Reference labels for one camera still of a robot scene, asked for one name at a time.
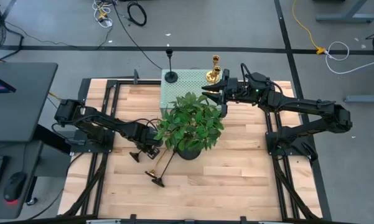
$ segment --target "potted plant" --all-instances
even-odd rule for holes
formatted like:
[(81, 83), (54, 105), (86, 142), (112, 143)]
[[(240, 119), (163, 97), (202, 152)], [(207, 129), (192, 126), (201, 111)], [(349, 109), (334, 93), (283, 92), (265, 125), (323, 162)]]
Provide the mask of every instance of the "potted plant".
[(207, 97), (196, 97), (194, 93), (176, 97), (177, 101), (170, 113), (165, 110), (159, 121), (155, 139), (163, 139), (167, 149), (174, 150), (181, 158), (192, 160), (199, 156), (202, 149), (211, 149), (217, 143), (223, 130), (220, 121), (221, 111), (210, 105)]

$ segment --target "white pegboard box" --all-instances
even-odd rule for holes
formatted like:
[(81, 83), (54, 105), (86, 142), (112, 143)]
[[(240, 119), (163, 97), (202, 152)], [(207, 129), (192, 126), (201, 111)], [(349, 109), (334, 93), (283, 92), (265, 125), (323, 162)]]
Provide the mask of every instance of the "white pegboard box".
[[(164, 75), (170, 70), (162, 70), (162, 82), (161, 82), (161, 113), (163, 115), (164, 110), (173, 109), (171, 101), (176, 101), (177, 96), (185, 96), (188, 92), (195, 93), (199, 97), (202, 92), (203, 86), (211, 85), (212, 83), (206, 80), (206, 73), (211, 70), (194, 70), (194, 69), (178, 69), (172, 70), (176, 72), (179, 78), (174, 83), (168, 83), (164, 79)], [(211, 105), (216, 105), (212, 100), (209, 100)]]

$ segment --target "white cable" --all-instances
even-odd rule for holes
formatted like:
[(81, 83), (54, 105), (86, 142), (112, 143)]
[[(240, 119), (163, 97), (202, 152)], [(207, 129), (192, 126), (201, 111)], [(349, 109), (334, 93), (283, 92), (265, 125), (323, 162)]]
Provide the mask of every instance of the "white cable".
[[(335, 58), (335, 57), (331, 56), (331, 54), (330, 54), (329, 52), (330, 52), (330, 48), (331, 48), (334, 44), (342, 44), (342, 45), (344, 45), (344, 46), (347, 48), (347, 55), (346, 55), (346, 57), (344, 57), (344, 58)], [(346, 45), (345, 43), (340, 42), (340, 41), (335, 41), (335, 42), (331, 43), (331, 44), (329, 45), (328, 50), (325, 51), (325, 54), (326, 54), (326, 56), (325, 56), (325, 62), (326, 62), (326, 65), (328, 66), (329, 70), (330, 70), (331, 72), (335, 73), (335, 74), (338, 74), (338, 75), (347, 74), (347, 73), (350, 73), (350, 72), (354, 72), (354, 71), (356, 71), (356, 70), (358, 70), (358, 69), (365, 68), (365, 67), (367, 67), (367, 66), (369, 66), (369, 65), (374, 65), (374, 62), (372, 62), (372, 63), (366, 64), (366, 65), (362, 65), (362, 66), (360, 66), (360, 67), (358, 67), (358, 68), (354, 68), (354, 69), (352, 69), (352, 70), (350, 70), (350, 71), (346, 71), (346, 72), (335, 72), (335, 71), (333, 71), (333, 70), (330, 68), (330, 66), (329, 66), (328, 58), (331, 58), (331, 59), (333, 59), (333, 60), (336, 60), (336, 61), (339, 61), (339, 62), (340, 62), (340, 61), (346, 60), (346, 59), (348, 58), (348, 56), (350, 55), (350, 49), (347, 47), (347, 45)]]
[(100, 23), (99, 22), (99, 20), (98, 20), (98, 18), (97, 18), (97, 12), (99, 12), (98, 11), (98, 9), (101, 9), (103, 12), (105, 12), (105, 13), (107, 13), (107, 14), (109, 14), (110, 12), (111, 12), (111, 9), (109, 8), (110, 6), (112, 6), (112, 4), (103, 4), (102, 6), (99, 6), (98, 4), (97, 4), (97, 1), (96, 0), (94, 0), (94, 2), (93, 2), (93, 5), (92, 5), (92, 8), (94, 9), (94, 19), (97, 21), (97, 23), (100, 25), (100, 26), (102, 26), (102, 27), (104, 27), (104, 28), (109, 28), (109, 27), (111, 27), (112, 26), (112, 19), (110, 19), (110, 18), (106, 18), (105, 20), (105, 22), (106, 22), (106, 25), (103, 25), (102, 23)]

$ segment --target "floor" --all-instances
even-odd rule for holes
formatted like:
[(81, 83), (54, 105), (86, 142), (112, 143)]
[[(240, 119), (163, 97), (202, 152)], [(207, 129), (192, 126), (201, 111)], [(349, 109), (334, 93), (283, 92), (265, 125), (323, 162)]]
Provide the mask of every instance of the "floor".
[[(292, 49), (313, 49), (308, 34), (292, 17), (293, 0), (280, 0)], [(343, 4), (297, 1), (296, 16), (310, 28), (318, 45), (328, 47), (333, 41), (345, 42), (352, 50), (371, 50), (365, 37), (374, 33), (371, 24), (318, 23), (315, 15), (342, 12), (355, 1)], [(2, 11), (10, 0), (0, 1)], [(133, 39), (144, 47), (248, 47), (284, 49), (274, 1), (265, 0), (155, 0), (139, 1), (148, 15), (144, 27), (123, 20)], [(7, 17), (11, 24), (23, 28), (40, 40), (65, 42), (69, 45), (97, 46), (107, 30), (93, 20), (91, 2), (84, 0), (16, 1)], [(126, 13), (126, 3), (118, 6)], [(374, 0), (368, 1), (361, 13), (374, 14)], [(104, 46), (133, 46), (115, 17), (113, 30)], [(16, 45), (17, 37), (7, 35), (5, 45)], [(47, 46), (29, 37), (24, 45)], [(23, 50), (8, 62), (56, 62), (59, 65), (51, 91), (62, 98), (76, 98), (82, 78), (132, 75), (137, 69), (141, 78), (159, 78), (161, 71), (141, 52), (113, 50)], [(9, 51), (0, 50), (0, 56)], [(167, 68), (164, 52), (148, 51), (159, 66)], [(292, 81), (286, 54), (251, 52), (174, 52), (174, 68), (208, 68), (211, 57), (219, 54), (220, 66), (231, 76), (240, 77), (239, 64), (245, 62), (251, 71), (263, 73), (272, 80)], [(374, 65), (346, 75), (328, 70), (323, 55), (295, 54), (297, 72), (305, 98), (336, 100), (352, 114), (353, 129), (345, 134), (322, 133), (315, 136), (320, 166), (334, 221), (374, 223), (374, 104), (345, 104), (346, 95), (374, 94)], [(352, 55), (344, 62), (330, 62), (337, 71), (345, 71), (374, 61), (372, 55)], [(40, 123), (53, 123), (55, 108), (47, 102)], [(46, 207), (63, 187), (62, 179), (41, 179), (35, 196), (40, 199), (33, 207), (25, 207), (19, 219), (31, 217)], [(57, 214), (56, 202), (41, 217)]]

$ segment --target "computer mouse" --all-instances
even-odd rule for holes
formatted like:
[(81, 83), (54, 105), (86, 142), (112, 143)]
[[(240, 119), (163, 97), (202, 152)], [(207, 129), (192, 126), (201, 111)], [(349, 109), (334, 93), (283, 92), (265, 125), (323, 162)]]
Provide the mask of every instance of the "computer mouse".
[(13, 202), (21, 196), (22, 188), (26, 180), (26, 174), (23, 172), (16, 172), (13, 174), (4, 187), (4, 199), (8, 202)]

